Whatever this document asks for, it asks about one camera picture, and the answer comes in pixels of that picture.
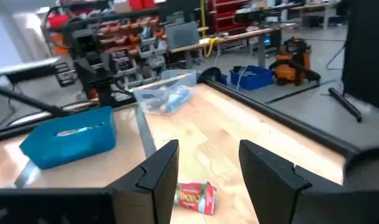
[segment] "blue plastic box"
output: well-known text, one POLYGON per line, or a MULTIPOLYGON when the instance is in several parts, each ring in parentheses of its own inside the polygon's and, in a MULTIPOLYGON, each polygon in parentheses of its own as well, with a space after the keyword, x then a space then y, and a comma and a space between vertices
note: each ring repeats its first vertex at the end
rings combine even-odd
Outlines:
POLYGON ((228 85, 227 78, 228 78, 227 75, 221 75, 221 84, 222 85, 228 85))
MULTIPOLYGON (((247 66, 245 74, 249 72, 254 73, 254 75, 242 75, 240 79, 240 87, 246 90, 256 90, 258 88, 268 86, 274 83, 272 76, 273 71, 254 65, 247 66)), ((231 73, 231 83, 234 85, 238 84, 239 73, 230 70, 231 73)))
POLYGON ((37 167, 49 169, 113 149, 116 135, 106 106, 38 125, 20 147, 37 167))

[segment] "wooden tabletop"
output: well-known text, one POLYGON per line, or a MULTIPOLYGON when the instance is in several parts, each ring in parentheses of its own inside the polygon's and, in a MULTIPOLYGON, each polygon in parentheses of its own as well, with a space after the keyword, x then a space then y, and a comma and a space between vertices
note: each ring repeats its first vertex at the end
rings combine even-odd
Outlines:
MULTIPOLYGON (((178 139, 179 180, 209 181, 217 188, 214 215, 174 207, 171 223, 257 223, 240 170, 239 141, 248 139, 277 155, 342 182, 344 158, 204 84, 172 115, 145 114, 156 148, 178 139)), ((103 187, 145 160, 135 114, 115 112, 116 147, 49 170, 31 173, 27 187, 103 187)), ((0 188, 9 187, 29 160, 25 136, 0 142, 0 188)))
MULTIPOLYGON (((281 24, 279 27, 271 27, 267 29, 259 29, 259 30, 254 30, 254 31, 249 31, 249 32, 244 32, 242 34, 237 34, 237 35, 230 35, 228 37, 219 37, 218 42, 226 42, 226 41, 232 41, 232 40, 240 40, 240 39, 249 39, 252 37, 256 37, 257 35, 260 34, 267 34, 271 31, 277 30, 277 29, 288 29, 295 27, 297 24, 291 23, 291 24, 281 24)), ((176 52, 181 52, 185 50, 195 50, 201 47, 206 47, 210 45, 209 42, 210 38, 204 38, 200 39, 198 44, 190 45, 190 46, 185 46, 185 47, 179 47, 176 49, 170 49, 171 53, 176 53, 176 52)))
POLYGON ((342 156, 204 84, 178 112, 147 114, 146 120, 156 148, 179 140, 179 181, 209 181, 217 188, 214 215, 175 208, 173 224, 257 223, 240 169, 241 139, 342 183, 342 156))

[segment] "black metal bar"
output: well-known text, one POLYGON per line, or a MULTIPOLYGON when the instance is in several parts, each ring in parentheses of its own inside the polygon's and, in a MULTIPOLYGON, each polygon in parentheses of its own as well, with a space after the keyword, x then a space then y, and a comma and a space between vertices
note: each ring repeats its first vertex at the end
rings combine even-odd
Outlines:
MULTIPOLYGON (((135 98, 130 97, 128 99, 117 102, 116 107, 130 105, 135 102, 136 102, 135 98)), ((72 114, 84 112, 88 109, 89 109, 88 105, 83 105, 83 106, 78 107, 74 112, 72 112, 72 114)), ((3 129, 0 129, 0 141, 19 136, 21 134, 27 134, 31 132, 37 125, 43 123, 44 121, 47 121, 49 119, 54 119, 54 118, 55 118, 54 115, 49 114, 49 115, 45 115, 42 118, 33 119, 21 124, 16 124, 13 126, 8 126, 3 129)))
POLYGON ((338 152, 339 154, 343 155, 345 158, 352 157, 353 155, 357 154, 357 152, 360 151, 358 147, 354 146, 353 144, 350 144, 349 142, 346 142, 335 136, 325 133, 321 131, 320 129, 316 129, 306 123, 303 123, 302 121, 299 121, 279 111, 276 111, 266 105, 263 105, 262 103, 258 103, 257 101, 235 90, 232 90, 231 88, 225 85, 209 80, 208 78, 204 79, 204 83, 226 94, 227 96, 233 98, 234 100, 237 100, 243 103, 244 105, 256 110, 257 112, 291 128, 295 132, 298 132, 304 135, 305 137, 310 138, 328 147, 329 149, 335 152, 338 152))
POLYGON ((67 116, 69 115, 68 111, 64 111, 63 109, 57 107, 48 105, 46 103, 43 103, 39 100, 36 100, 34 98, 25 96, 23 94, 15 93, 14 91, 8 90, 7 88, 0 87, 0 95, 6 96, 8 98, 12 98, 14 100, 17 100, 21 103, 27 104, 29 106, 33 106, 34 108, 38 108, 42 111, 47 111, 55 116, 67 116))
POLYGON ((307 87, 307 88, 305 88, 305 89, 302 89, 302 90, 299 90, 299 91, 295 91, 295 92, 293 92, 293 93, 289 93, 289 94, 284 95, 284 96, 280 96, 280 97, 275 98, 275 99, 273 99, 273 100, 269 100, 269 101, 265 102, 264 104, 266 104, 266 105, 270 105, 271 103, 279 102, 279 101, 281 101, 281 100, 284 100, 284 99, 290 98, 290 97, 292 97, 292 96, 296 96, 296 95, 301 94, 301 93, 304 93, 304 92, 306 92, 306 91, 308 91, 308 90, 313 90, 313 89, 315 89, 315 88, 319 88, 319 87, 321 87, 321 86, 324 86, 324 85, 330 84, 330 83, 332 83, 332 82, 336 82, 336 79, 334 78, 334 79, 332 79, 332 80, 328 80, 328 81, 326 81, 326 82, 318 83, 318 84, 316 84, 316 85, 313 85, 313 86, 307 87))
POLYGON ((344 98, 344 95, 341 95, 335 88, 329 88, 328 89, 330 95, 333 96, 333 98, 340 103, 352 116, 354 116, 357 119, 358 123, 362 122, 362 114, 361 112, 354 107, 348 100, 344 98))

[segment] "snack bag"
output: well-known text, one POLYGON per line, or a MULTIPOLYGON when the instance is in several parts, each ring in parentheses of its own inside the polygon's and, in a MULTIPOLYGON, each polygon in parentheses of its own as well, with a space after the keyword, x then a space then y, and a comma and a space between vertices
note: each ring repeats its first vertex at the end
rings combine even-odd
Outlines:
POLYGON ((178 183, 174 204, 206 215, 213 215, 216 195, 216 188, 208 182, 178 183))

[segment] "blue tissue box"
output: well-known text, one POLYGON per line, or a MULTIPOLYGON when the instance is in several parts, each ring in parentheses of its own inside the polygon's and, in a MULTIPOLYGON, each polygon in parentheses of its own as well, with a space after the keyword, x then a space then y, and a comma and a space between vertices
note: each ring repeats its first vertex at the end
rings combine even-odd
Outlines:
POLYGON ((40 169, 73 162, 114 148, 111 107, 102 107, 38 125, 20 145, 40 169))

